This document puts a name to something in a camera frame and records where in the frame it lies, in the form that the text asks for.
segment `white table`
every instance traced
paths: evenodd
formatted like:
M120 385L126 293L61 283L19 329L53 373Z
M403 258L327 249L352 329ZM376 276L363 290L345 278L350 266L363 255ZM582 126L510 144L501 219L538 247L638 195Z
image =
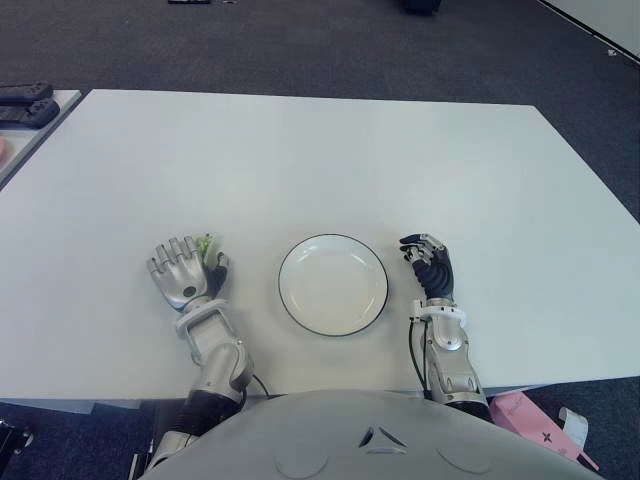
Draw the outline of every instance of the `white table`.
M0 184L58 126L80 96L80 90L56 90L53 98L60 106L60 113L39 130L0 129L0 137L5 140L5 151L0 157Z
M0 192L0 224L0 397L184 396L196 369L145 260L205 231L274 392L416 389L397 239L421 231L452 253L485 386L640 373L640 226L529 106L94 91ZM277 293L324 232L390 281L350 337L304 330Z

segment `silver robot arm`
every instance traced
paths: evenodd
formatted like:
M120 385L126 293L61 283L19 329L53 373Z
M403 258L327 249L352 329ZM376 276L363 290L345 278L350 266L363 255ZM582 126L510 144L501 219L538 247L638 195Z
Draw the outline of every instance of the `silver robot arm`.
M239 412L253 375L253 362L231 327L226 301L213 299L226 279L228 258L220 253L218 265L207 270L191 237L183 242L172 238L169 245L170 250L158 246L157 258L147 266L169 305L184 314L176 332L187 341L201 370L149 469Z
M429 234L409 235L400 250L427 296L414 301L412 322L423 322L423 354L434 401L491 421L487 399L469 361L466 316L453 300L453 270L447 248Z

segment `robot forearm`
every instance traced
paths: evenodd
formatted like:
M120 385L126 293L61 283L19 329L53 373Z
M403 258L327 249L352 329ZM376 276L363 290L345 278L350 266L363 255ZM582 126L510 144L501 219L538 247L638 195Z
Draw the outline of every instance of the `robot forearm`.
M169 305L183 314L176 332L187 341L200 374L170 430L164 434L149 464L153 468L236 414L246 398L253 362L238 339L224 300L212 300L227 276L228 258L219 253L209 270L191 237L169 240L147 262L151 278Z
M453 270L447 248L428 234L400 240L405 259L427 295L414 302L413 322L424 322L425 374L434 401L490 421L487 400L469 361L466 316L453 301Z
M182 317L176 325L187 340L200 374L149 465L153 468L242 409L253 362L227 321L226 302L213 300Z

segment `white plate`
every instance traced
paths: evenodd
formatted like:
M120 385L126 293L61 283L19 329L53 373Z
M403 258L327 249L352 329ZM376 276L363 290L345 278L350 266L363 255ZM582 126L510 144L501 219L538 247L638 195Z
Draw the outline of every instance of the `white plate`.
M318 235L289 252L279 277L289 315L315 333L341 336L370 325L387 301L387 274L363 243Z

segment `black cable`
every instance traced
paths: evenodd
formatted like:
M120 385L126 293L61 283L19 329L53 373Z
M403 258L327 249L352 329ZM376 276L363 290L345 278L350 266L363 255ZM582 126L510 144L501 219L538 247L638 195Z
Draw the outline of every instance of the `black cable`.
M413 368L416 370L416 375L418 375L418 380L420 380L420 385L422 386L422 392L424 393L427 389L427 384L425 382L424 377L420 373L420 367L418 367L418 362L416 361L416 355L413 351L413 321L409 322L409 353L411 354L411 362L413 363Z
M269 394L269 390L267 390L267 387L264 386L264 383L262 383L262 380L260 380L257 375L253 375L253 379L260 384L267 398L271 398L271 395Z
M240 410L244 408L244 404L247 403L247 389L242 389L242 400L240 400Z
M424 388L422 394L427 400L427 324L424 324L424 332L422 334L422 373L424 374Z

